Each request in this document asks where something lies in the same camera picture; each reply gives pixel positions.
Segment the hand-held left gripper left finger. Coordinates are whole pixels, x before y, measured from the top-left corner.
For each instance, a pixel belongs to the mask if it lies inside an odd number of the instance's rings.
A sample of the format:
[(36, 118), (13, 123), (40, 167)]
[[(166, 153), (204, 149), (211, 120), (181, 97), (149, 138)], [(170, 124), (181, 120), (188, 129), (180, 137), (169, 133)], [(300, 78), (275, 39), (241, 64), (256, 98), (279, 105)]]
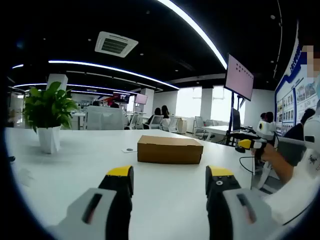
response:
[(133, 208), (134, 168), (109, 170), (97, 188), (73, 201), (49, 232), (58, 240), (127, 240)]

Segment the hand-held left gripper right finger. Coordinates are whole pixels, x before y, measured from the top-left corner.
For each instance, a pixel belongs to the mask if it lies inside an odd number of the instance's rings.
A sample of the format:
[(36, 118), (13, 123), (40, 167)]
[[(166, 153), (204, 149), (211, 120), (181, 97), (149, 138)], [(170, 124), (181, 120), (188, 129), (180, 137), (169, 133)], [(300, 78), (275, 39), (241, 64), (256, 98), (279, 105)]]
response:
[(280, 228), (270, 206), (226, 168), (206, 166), (205, 194), (211, 240), (267, 240)]

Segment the person's right hand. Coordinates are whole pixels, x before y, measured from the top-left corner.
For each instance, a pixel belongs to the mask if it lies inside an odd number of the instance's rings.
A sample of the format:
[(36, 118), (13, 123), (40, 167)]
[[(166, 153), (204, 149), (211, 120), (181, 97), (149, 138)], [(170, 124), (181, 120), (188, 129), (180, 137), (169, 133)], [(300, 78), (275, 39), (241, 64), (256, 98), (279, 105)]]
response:
[(270, 143), (266, 143), (262, 148), (251, 148), (250, 151), (255, 159), (264, 162), (272, 161), (277, 154), (277, 150)]

